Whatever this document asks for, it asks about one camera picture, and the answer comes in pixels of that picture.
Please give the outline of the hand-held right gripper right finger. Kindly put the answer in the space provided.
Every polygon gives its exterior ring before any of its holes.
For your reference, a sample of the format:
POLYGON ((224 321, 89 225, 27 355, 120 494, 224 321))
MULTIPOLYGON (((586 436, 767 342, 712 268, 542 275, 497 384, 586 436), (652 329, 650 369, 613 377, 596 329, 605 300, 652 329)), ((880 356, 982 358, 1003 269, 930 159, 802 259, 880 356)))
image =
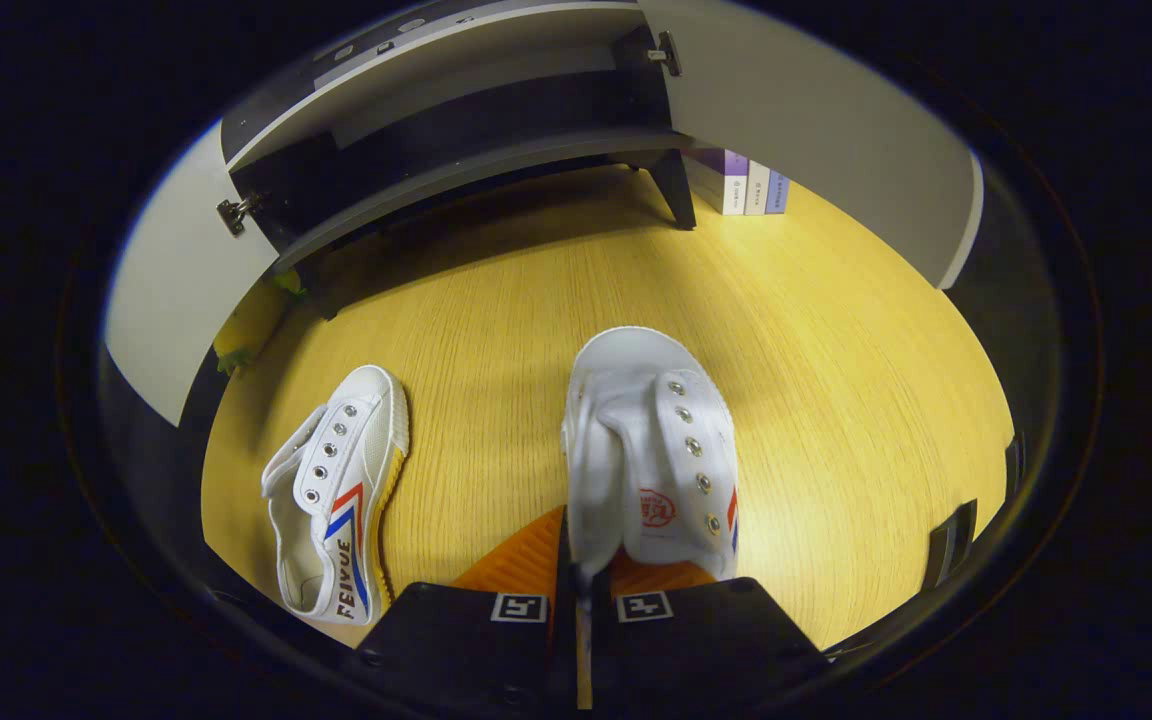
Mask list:
POLYGON ((750 714, 831 662, 758 579, 614 555, 594 594, 594 714, 750 714))

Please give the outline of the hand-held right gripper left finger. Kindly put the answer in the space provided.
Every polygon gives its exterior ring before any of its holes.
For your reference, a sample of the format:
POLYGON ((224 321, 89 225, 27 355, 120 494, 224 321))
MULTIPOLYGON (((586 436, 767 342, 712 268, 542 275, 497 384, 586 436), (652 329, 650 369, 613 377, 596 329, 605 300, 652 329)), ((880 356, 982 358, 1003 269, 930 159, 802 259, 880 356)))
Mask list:
POLYGON ((568 562, 559 506, 457 579, 408 584, 355 651, 358 675, 417 714, 573 714, 568 562))

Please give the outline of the white canvas shoe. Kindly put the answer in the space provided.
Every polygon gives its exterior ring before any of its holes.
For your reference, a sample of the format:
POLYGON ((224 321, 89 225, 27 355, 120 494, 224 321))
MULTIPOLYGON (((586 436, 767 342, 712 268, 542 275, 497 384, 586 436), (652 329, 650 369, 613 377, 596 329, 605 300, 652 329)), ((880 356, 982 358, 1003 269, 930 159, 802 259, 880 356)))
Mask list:
POLYGON ((262 470, 280 600, 320 623, 374 626, 393 602, 381 516, 410 455, 410 406, 389 370, 353 369, 262 470))
POLYGON ((567 526, 582 579, 617 552, 641 564, 738 573, 730 407, 684 344, 641 325, 594 334, 573 361, 559 429, 567 526))

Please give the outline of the light grey cabinet door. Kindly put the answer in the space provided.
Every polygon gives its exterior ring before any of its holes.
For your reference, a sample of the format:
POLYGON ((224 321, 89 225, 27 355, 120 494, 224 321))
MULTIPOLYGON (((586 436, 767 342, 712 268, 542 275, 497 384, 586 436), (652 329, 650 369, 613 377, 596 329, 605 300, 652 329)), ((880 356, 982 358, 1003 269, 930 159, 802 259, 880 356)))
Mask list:
POLYGON ((223 323, 278 256, 252 220, 229 232, 221 200, 238 200, 238 190, 215 122, 147 196, 111 282, 106 350, 173 427, 223 323))
POLYGON ((727 0, 637 0, 667 33, 679 132, 746 156, 832 202, 941 290, 986 200, 972 146, 904 88, 801 29, 727 0))

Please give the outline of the grey shoe cabinet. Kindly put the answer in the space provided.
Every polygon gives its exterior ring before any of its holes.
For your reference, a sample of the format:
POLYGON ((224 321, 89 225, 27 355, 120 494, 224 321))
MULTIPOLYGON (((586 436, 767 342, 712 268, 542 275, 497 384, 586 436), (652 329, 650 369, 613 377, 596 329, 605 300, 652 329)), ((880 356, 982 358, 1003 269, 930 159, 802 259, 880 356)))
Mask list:
POLYGON ((429 0, 355 29, 223 114, 221 223, 262 232, 270 273, 425 209, 547 174, 646 170, 695 227, 666 81, 669 33, 637 0, 429 0))

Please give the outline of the yellow plush toy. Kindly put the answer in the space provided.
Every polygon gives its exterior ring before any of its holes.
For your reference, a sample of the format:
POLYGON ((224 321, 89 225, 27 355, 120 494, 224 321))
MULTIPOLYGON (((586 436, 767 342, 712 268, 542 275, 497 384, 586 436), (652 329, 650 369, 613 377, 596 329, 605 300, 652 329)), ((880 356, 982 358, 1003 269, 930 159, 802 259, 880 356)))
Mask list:
POLYGON ((305 285, 296 270, 257 281, 234 306, 212 342, 218 372, 233 376, 238 367, 253 364, 289 306, 305 295, 305 285))

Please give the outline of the black backdrop cloth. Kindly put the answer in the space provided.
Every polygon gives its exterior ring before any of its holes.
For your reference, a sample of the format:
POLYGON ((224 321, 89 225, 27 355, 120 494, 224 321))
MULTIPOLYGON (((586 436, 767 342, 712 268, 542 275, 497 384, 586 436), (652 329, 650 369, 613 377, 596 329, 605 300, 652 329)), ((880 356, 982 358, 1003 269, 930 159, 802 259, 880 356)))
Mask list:
POLYGON ((932 530, 1000 524, 1059 406, 1062 338, 1041 255, 987 181, 982 242, 935 290, 809 188, 772 217, 698 204, 680 232, 652 179, 590 167, 524 179, 329 256, 348 300, 289 306, 253 364, 210 357, 179 427, 136 416, 103 372, 114 468, 84 483, 118 538, 197 582, 274 600, 262 465, 356 366, 402 379, 414 445, 381 521, 396 591, 450 583, 556 509, 559 420, 579 346, 649 325, 730 401, 740 571, 829 647, 914 600, 932 530))

